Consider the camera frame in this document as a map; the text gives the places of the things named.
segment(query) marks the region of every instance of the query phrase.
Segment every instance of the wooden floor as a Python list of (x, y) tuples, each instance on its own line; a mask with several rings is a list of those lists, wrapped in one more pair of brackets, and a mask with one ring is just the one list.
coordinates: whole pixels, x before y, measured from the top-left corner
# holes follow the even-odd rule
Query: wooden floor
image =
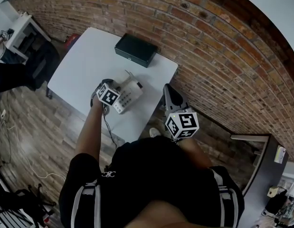
[[(12, 191), (29, 184), (37, 187), (41, 183), (45, 197), (57, 202), (85, 116), (57, 95), (49, 100), (45, 94), (45, 84), (35, 92), (19, 87), (1, 94), (0, 114), (4, 109), (7, 113), (6, 122), (0, 125), (0, 172)], [(162, 112), (155, 112), (142, 137), (148, 136), (150, 125), (163, 127), (161, 116)], [(203, 150), (215, 164), (226, 166), (239, 186), (245, 185), (253, 172), (250, 148), (242, 143), (233, 144), (228, 132), (202, 116), (199, 116), (200, 120), (197, 139)], [(229, 143), (227, 152), (226, 147), (223, 149), (222, 139)], [(114, 140), (118, 146), (123, 144), (116, 136)], [(114, 151), (108, 131), (103, 129), (101, 168), (111, 162)], [(61, 177), (40, 178), (50, 173)], [(58, 206), (48, 225), (62, 227)]]

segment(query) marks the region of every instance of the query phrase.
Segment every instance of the hand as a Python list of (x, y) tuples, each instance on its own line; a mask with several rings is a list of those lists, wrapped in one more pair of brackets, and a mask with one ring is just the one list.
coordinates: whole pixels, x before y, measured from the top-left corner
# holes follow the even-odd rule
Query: hand
[(93, 106), (92, 107), (103, 108), (103, 103), (98, 100), (98, 96), (97, 95), (95, 95), (93, 97)]

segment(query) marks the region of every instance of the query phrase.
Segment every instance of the white table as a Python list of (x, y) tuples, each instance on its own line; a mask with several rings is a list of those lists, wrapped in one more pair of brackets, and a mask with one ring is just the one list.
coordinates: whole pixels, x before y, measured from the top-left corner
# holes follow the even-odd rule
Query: white table
[(113, 107), (106, 116), (114, 134), (132, 142), (139, 138), (162, 97), (162, 90), (172, 79), (177, 64), (156, 54), (148, 68), (115, 53), (120, 37), (88, 28), (60, 63), (48, 87), (75, 109), (88, 115), (90, 97), (104, 78), (126, 69), (144, 87), (143, 95), (129, 110), (119, 115)]
[(280, 181), (288, 160), (288, 153), (285, 153), (282, 163), (275, 162), (275, 155), (280, 143), (271, 134), (264, 136), (234, 134), (230, 138), (264, 143), (262, 151), (256, 153), (260, 155), (255, 161), (255, 170), (242, 191), (245, 209), (237, 226), (239, 228), (255, 227), (256, 221), (270, 200), (267, 196), (269, 188), (277, 186)]
[(23, 30), (29, 25), (29, 23), (48, 41), (51, 41), (51, 39), (46, 35), (46, 33), (40, 28), (38, 24), (32, 19), (32, 15), (29, 15), (27, 13), (24, 13), (22, 16), (20, 16), (14, 24), (10, 27), (12, 30), (14, 30), (13, 35), (11, 38), (4, 42), (4, 45), (7, 49), (12, 51), (13, 53), (18, 54), (21, 56), (23, 59), (27, 60), (28, 57), (24, 55), (21, 51), (19, 51), (16, 47), (15, 44), (20, 38)]

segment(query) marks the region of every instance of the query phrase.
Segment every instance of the brick wall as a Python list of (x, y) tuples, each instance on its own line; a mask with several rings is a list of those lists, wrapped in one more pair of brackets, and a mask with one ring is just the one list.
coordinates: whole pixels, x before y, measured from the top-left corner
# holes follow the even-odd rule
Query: brick wall
[(95, 27), (159, 46), (193, 107), (236, 133), (272, 133), (294, 161), (294, 52), (248, 0), (10, 0), (60, 40)]

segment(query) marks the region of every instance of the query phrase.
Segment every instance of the table leg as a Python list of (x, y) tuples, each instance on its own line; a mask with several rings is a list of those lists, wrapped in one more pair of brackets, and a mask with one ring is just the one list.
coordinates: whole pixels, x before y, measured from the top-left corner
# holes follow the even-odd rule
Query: table leg
[(45, 38), (47, 39), (48, 41), (51, 41), (50, 37), (48, 37), (46, 35), (46, 33), (39, 27), (39, 25), (33, 20), (33, 19), (30, 19), (29, 22), (35, 27), (36, 30), (39, 31), (39, 33)]
[(24, 55), (21, 51), (19, 51), (17, 48), (15, 48), (14, 46), (12, 46), (9, 49), (11, 52), (18, 54), (19, 56), (21, 56), (23, 59), (28, 60), (28, 57), (26, 55)]
[(46, 97), (49, 98), (50, 100), (53, 98), (52, 91), (48, 87), (46, 90)]
[(259, 136), (259, 135), (240, 135), (240, 134), (233, 134), (230, 136), (231, 139), (235, 140), (243, 140), (243, 141), (253, 141), (253, 142), (267, 142), (268, 136)]

